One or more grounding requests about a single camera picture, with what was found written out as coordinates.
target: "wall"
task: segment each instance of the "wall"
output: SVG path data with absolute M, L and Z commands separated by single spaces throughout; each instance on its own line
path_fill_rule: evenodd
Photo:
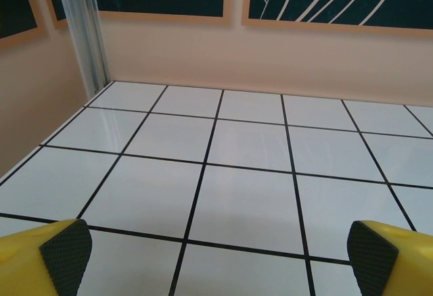
M 0 175 L 86 101 L 68 29 L 55 30 L 38 3 L 47 34 L 0 51 Z
M 117 80 L 433 105 L 433 39 L 103 20 Z

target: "textured black pad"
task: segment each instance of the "textured black pad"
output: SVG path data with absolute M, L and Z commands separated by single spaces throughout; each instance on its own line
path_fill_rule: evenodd
M 398 249 L 364 223 L 353 222 L 347 251 L 362 295 L 382 296 Z
M 92 250 L 84 220 L 77 220 L 39 248 L 59 296 L 75 296 Z

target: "tile floor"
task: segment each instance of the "tile floor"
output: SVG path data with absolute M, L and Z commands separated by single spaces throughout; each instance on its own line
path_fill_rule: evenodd
M 433 235 L 433 108 L 114 82 L 0 180 L 84 218 L 79 295 L 359 296 L 354 220 Z

